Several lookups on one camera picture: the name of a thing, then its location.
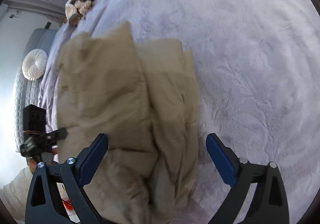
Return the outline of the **lavender plush bed blanket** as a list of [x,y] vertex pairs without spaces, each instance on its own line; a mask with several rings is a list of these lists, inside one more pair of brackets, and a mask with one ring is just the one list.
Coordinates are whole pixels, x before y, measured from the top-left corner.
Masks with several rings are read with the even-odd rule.
[[319,190],[319,14],[311,0],[96,0],[51,47],[39,100],[50,128],[63,44],[122,21],[137,41],[178,38],[193,51],[199,164],[189,204],[172,223],[207,223],[227,195],[205,149],[211,132],[252,163],[276,162],[297,223]]

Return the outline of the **white round pleated cushion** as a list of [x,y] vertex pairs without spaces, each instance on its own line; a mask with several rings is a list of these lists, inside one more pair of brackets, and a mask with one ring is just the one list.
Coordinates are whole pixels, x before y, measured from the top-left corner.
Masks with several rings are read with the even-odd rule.
[[42,49],[33,49],[27,53],[22,62],[22,74],[27,80],[35,81],[44,75],[48,60],[47,53]]

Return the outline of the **tan puffer jacket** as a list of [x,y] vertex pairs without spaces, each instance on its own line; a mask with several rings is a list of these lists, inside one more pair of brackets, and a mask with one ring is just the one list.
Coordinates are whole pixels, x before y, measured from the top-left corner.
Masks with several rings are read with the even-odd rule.
[[136,43],[123,22],[68,41],[57,64],[59,159],[98,134],[108,151],[85,192],[116,223],[169,223],[188,203],[198,157],[193,54],[178,39]]

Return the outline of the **grey quilted headboard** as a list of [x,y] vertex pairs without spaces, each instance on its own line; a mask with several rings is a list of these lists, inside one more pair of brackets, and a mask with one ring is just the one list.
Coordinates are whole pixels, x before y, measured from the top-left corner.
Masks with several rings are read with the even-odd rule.
[[[34,49],[41,49],[46,54],[50,53],[50,48],[57,31],[52,29],[36,29],[31,34],[25,46],[22,57]],[[22,66],[19,65],[16,73],[15,90],[15,124],[14,134],[16,151],[20,152],[20,145],[23,142],[23,109],[29,104],[38,105],[41,80],[30,81],[22,73]]]

